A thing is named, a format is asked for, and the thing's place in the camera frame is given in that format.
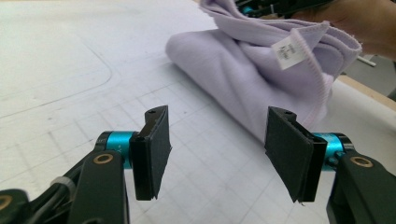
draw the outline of white table surface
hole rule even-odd
[[[213,29],[188,0],[0,2],[0,189],[37,197],[104,131],[140,131],[169,105],[173,150],[158,201],[132,223],[328,223],[334,173],[292,203],[263,146],[164,54],[167,39]],[[396,174],[396,113],[336,81],[315,132],[340,132]]]

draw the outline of white label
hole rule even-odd
[[[290,36],[277,42],[271,48],[276,54],[277,61],[280,68],[285,70],[294,66],[297,63],[305,60],[303,50],[292,40]]]

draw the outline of black rubber pad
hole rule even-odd
[[[158,198],[158,193],[171,152],[168,107],[150,109],[145,113],[146,125],[130,140],[137,200]]]
[[[266,154],[296,202],[315,200],[327,142],[314,136],[288,110],[269,107]]]

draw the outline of cable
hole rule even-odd
[[[74,200],[74,195],[76,193],[76,185],[74,183],[73,180],[71,180],[70,178],[66,177],[66,176],[58,176],[56,177],[54,180],[52,180],[52,182],[50,182],[51,185],[54,184],[61,184],[65,187],[67,187],[67,189],[69,190],[69,201],[73,201]]]
[[[79,167],[75,167],[75,169],[72,172],[68,172],[69,175],[67,177],[69,177],[70,179],[73,180],[73,182],[75,183],[75,185],[78,184],[78,178],[79,178],[79,174],[81,172],[81,166]],[[36,199],[34,199],[33,201],[31,201],[31,206],[32,206],[32,210],[35,212],[37,211],[40,207],[42,207],[48,200],[50,200],[53,195],[59,190],[59,186],[60,185],[51,185],[46,191],[44,191],[44,193],[42,193],[40,196],[38,196]]]
[[[58,190],[56,191],[56,193],[35,212],[35,214],[27,222],[27,224],[43,223],[49,213],[56,207],[57,203],[60,203],[64,199],[64,197],[67,196],[67,187],[60,184],[57,185]]]

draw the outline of lavender cloth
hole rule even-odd
[[[293,111],[312,128],[326,114],[334,80],[361,52],[327,22],[251,19],[233,0],[201,0],[200,7],[219,29],[174,35],[166,53],[261,141],[269,105]],[[271,46],[288,36],[305,60],[282,70]]]

